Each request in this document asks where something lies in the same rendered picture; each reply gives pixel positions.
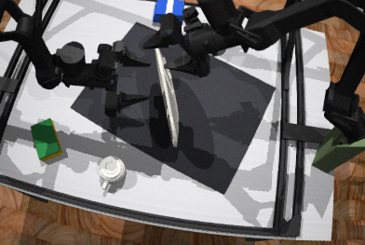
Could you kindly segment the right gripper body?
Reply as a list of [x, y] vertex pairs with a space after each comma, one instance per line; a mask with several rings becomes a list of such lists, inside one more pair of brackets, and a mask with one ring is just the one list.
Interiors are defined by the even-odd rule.
[[[123, 46], [124, 46], [124, 41], [117, 40], [113, 43], [112, 51], [116, 52], [115, 68], [114, 68], [115, 72], [113, 75], [112, 75], [113, 72], [111, 72], [108, 75], [109, 83], [100, 82], [100, 81], [94, 79], [93, 77], [89, 76], [89, 72], [94, 72], [94, 68], [95, 68], [94, 64], [88, 63], [87, 70], [86, 70], [86, 78], [85, 78], [86, 87], [89, 87], [89, 89], [106, 88], [105, 114], [109, 117], [116, 117], [116, 110], [118, 110], [118, 105], [119, 105], [119, 95], [115, 94], [114, 91], [116, 92], [119, 64], [123, 63], [123, 59], [124, 59], [125, 49], [123, 48]], [[111, 80], [114, 80], [113, 84], [112, 84]], [[112, 89], [113, 85], [114, 85], [114, 89]], [[109, 89], [111, 92], [108, 92]], [[117, 95], [118, 95], [118, 99], [117, 99]], [[117, 109], [116, 109], [116, 106], [117, 106]]]

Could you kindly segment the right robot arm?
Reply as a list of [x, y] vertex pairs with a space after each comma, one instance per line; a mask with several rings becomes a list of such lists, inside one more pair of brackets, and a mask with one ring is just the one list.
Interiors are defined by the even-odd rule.
[[[67, 88], [85, 87], [88, 64], [82, 44], [72, 41], [62, 48], [57, 48], [56, 53], [51, 55], [36, 27], [34, 17], [24, 13], [13, 0], [0, 0], [0, 22], [5, 11], [17, 23], [17, 31], [0, 31], [0, 42], [12, 40], [20, 43], [34, 65], [37, 83], [42, 88], [54, 89], [60, 82]], [[94, 72], [89, 72], [89, 76], [109, 83], [108, 75], [115, 68], [116, 52], [112, 51], [111, 45], [99, 44], [97, 53], [99, 58], [91, 62], [95, 68]]]

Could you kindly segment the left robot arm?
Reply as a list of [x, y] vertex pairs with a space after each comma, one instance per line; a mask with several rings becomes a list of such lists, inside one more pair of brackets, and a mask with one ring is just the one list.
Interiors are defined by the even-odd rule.
[[[365, 74], [365, 0], [304, 0], [280, 10], [260, 12], [242, 5], [236, 9], [233, 0], [197, 2], [213, 26], [212, 36], [219, 50], [237, 46], [241, 46], [244, 53], [249, 48], [265, 50], [287, 33], [332, 17], [360, 31], [341, 79], [337, 83], [330, 82], [330, 94], [329, 88], [326, 89], [323, 112], [324, 117], [343, 132], [348, 143], [365, 138], [365, 114], [355, 93]], [[248, 21], [243, 29], [245, 18]]]

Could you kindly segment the dark grey rectangular mat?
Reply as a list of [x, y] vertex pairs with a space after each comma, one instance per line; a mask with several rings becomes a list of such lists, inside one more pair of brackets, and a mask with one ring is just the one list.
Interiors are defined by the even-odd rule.
[[122, 38], [148, 67], [119, 64], [116, 94], [149, 96], [105, 114], [106, 88], [84, 87], [70, 108], [182, 174], [225, 194], [258, 129], [275, 87], [210, 54], [210, 73], [199, 77], [169, 70], [179, 113], [174, 147], [163, 100], [155, 49], [142, 44], [157, 30], [136, 23]]

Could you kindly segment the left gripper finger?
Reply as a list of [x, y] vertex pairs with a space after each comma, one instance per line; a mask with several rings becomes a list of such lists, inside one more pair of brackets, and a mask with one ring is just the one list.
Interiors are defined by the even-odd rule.
[[192, 66], [192, 57], [188, 54], [179, 59], [165, 63], [164, 68], [196, 75], [196, 69]]
[[169, 45], [160, 36], [160, 29], [142, 45], [143, 49], [168, 47]]

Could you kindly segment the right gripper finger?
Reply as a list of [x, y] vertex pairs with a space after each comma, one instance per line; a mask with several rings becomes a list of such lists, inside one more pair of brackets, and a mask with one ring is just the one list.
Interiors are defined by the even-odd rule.
[[151, 63], [131, 54], [125, 45], [123, 67], [148, 67]]
[[[145, 95], [135, 95], [135, 94], [126, 94], [120, 91], [119, 94], [119, 105], [118, 105], [118, 113], [123, 108], [126, 108], [134, 103], [143, 102], [149, 99], [149, 96]], [[120, 104], [121, 102], [121, 104]]]

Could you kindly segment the green kitchen sponge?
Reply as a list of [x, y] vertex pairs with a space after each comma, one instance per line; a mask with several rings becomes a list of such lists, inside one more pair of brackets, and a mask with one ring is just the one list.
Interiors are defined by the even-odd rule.
[[31, 130], [39, 159], [49, 160], [62, 154], [59, 139], [50, 118], [32, 125]]

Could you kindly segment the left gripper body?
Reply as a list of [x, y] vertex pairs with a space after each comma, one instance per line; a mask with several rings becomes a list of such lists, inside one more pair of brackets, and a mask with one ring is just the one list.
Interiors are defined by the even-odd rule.
[[182, 23], [173, 13], [167, 13], [161, 15], [160, 36], [168, 45], [179, 44], [188, 55], [192, 54], [192, 66], [199, 77], [210, 73], [210, 56], [202, 54], [215, 57], [220, 50], [214, 42], [208, 23], [204, 23], [202, 29], [182, 34]]

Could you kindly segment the white espresso cup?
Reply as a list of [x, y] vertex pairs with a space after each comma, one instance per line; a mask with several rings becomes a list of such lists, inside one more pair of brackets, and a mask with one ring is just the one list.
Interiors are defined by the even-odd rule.
[[102, 188], [107, 189], [108, 184], [119, 184], [126, 177], [124, 163], [118, 157], [106, 157], [99, 166], [99, 172], [105, 181]]

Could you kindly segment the white oval platter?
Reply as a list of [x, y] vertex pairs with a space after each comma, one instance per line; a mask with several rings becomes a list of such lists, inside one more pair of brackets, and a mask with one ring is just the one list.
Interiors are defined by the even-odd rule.
[[158, 48], [155, 49], [156, 49], [155, 56], [156, 56], [157, 69], [158, 69], [167, 119], [169, 123], [169, 131], [173, 145], [174, 147], [177, 147], [178, 133], [179, 133], [179, 113], [178, 113], [175, 91], [170, 71], [169, 69], [164, 68], [164, 63], [166, 63], [165, 58], [162, 57]]

